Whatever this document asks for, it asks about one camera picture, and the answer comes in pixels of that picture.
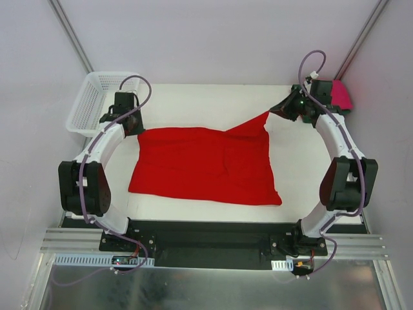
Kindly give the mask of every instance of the red cloth pile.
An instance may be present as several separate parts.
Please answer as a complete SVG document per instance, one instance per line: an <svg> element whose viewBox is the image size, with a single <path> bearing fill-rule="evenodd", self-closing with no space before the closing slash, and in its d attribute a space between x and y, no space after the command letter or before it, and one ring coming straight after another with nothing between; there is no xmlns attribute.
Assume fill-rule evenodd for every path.
<svg viewBox="0 0 413 310"><path fill-rule="evenodd" d="M227 131L149 129L140 146L129 191L243 205L281 205L274 188L268 112Z"/></svg>

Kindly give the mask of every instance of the red object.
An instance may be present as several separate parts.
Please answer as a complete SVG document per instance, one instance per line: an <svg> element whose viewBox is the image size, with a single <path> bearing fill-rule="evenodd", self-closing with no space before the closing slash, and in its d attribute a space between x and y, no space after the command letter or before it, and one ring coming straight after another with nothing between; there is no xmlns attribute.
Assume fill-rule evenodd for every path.
<svg viewBox="0 0 413 310"><path fill-rule="evenodd" d="M149 129L139 135L139 160L129 191L243 205L281 205L274 188L268 112L227 131Z"/></svg>
<svg viewBox="0 0 413 310"><path fill-rule="evenodd" d="M353 104L351 103L346 86L344 86L344 84L340 80L333 80L333 86L331 88L330 95L332 105L338 105L342 110L353 109Z"/></svg>

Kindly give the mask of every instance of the plastic basket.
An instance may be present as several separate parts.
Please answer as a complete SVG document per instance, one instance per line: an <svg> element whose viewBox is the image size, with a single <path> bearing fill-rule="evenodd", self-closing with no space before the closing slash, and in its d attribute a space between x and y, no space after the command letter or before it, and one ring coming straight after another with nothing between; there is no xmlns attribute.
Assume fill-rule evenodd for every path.
<svg viewBox="0 0 413 310"><path fill-rule="evenodd" d="M83 81L76 100L66 121L70 132L78 132L85 137L93 137L99 131L99 120L114 104L115 91L124 78L134 72L92 72ZM129 79L122 90L136 90L139 79Z"/></svg>

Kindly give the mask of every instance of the red fabric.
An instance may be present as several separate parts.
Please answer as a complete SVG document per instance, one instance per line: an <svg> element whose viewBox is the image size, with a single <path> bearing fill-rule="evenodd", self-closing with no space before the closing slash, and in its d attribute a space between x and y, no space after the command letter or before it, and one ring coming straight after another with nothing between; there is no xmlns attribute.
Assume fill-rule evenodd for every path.
<svg viewBox="0 0 413 310"><path fill-rule="evenodd" d="M129 191L243 205L281 205L274 188L268 112L227 131L149 129L139 135L139 160Z"/></svg>

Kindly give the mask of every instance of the red garment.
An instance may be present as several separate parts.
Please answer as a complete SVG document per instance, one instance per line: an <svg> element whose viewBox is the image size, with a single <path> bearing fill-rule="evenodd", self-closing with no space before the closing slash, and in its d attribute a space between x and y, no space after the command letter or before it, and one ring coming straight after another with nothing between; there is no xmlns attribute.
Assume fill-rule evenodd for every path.
<svg viewBox="0 0 413 310"><path fill-rule="evenodd" d="M139 160L129 191L243 205L281 205L274 188L268 112L227 131L149 129L139 135Z"/></svg>

